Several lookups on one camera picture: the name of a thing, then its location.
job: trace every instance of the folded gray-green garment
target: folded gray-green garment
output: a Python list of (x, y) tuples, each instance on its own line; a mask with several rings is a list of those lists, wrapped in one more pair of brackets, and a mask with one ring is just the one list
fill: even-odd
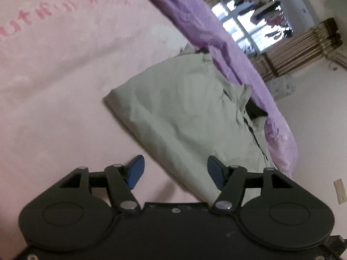
[[(183, 52), (148, 68), (106, 96), (107, 103), (143, 146), (197, 197), (219, 195), (207, 171), (215, 155), (249, 172), (273, 167), (264, 124), (246, 112), (247, 85), (230, 84), (208, 54)], [(246, 192), (245, 200), (260, 194)]]

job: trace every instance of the purple cloth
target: purple cloth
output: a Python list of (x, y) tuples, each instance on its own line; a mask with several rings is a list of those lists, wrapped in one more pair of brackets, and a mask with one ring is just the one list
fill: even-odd
[(197, 49), (208, 48), (216, 67), (234, 84), (250, 84), (252, 99), (268, 113), (265, 137), (279, 170), (292, 178), (297, 145), (265, 83), (203, 0), (151, 0)]

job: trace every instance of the window pane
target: window pane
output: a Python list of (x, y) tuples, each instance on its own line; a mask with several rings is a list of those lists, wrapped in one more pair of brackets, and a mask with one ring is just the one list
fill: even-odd
[(254, 12), (255, 11), (250, 11), (245, 15), (239, 15), (239, 17), (237, 18), (239, 22), (241, 22), (242, 26), (247, 30), (248, 33), (266, 24), (265, 19), (259, 22), (258, 25), (255, 25), (253, 22), (251, 22), (250, 18), (252, 17)]
[(246, 54), (251, 54), (255, 52), (247, 38), (243, 39), (242, 41), (239, 41), (237, 44)]
[(235, 9), (236, 9), (236, 7), (235, 7), (235, 1), (234, 1), (234, 0), (230, 1), (230, 2), (227, 4), (227, 7), (228, 7), (229, 10), (231, 10), (231, 11), (235, 10)]
[(237, 24), (236, 24), (234, 19), (229, 19), (228, 21), (223, 23), (223, 27), (225, 28), (225, 30), (227, 32), (229, 32), (229, 34), (231, 34), (231, 37), (235, 41), (237, 41), (237, 40), (241, 39), (242, 37), (244, 37), (244, 34), (243, 34), (242, 30), (240, 29), (240, 27), (237, 26)]
[(274, 28), (271, 28), (270, 25), (267, 25), (258, 32), (252, 34), (252, 38), (257, 44), (260, 51), (265, 50), (266, 48), (272, 46), (273, 44), (277, 43), (279, 40), (283, 38), (283, 35), (281, 35), (277, 40), (273, 37), (265, 36), (266, 34), (272, 33), (278, 29), (282, 29), (282, 27), (275, 26)]
[(212, 8), (212, 12), (215, 14), (215, 16), (219, 20), (221, 20), (221, 19), (225, 18), (226, 16), (228, 16), (227, 10), (223, 7), (223, 5), (221, 3), (218, 3), (217, 5), (215, 5)]

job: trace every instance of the wall switch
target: wall switch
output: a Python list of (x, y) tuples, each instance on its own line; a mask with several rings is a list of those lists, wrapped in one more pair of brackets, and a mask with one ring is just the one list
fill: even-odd
[(347, 201), (347, 196), (346, 196), (346, 190), (345, 190), (345, 186), (342, 179), (335, 181), (334, 186), (336, 189), (337, 200), (339, 201), (339, 204), (345, 203)]

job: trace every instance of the pink bed sheet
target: pink bed sheet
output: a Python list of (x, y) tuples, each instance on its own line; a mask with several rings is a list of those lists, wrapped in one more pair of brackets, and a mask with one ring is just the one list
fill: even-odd
[(141, 204), (196, 201), (103, 103), (186, 45), (161, 12), (148, 0), (0, 3), (0, 258), (25, 248), (21, 209), (79, 166), (102, 171), (143, 154)]

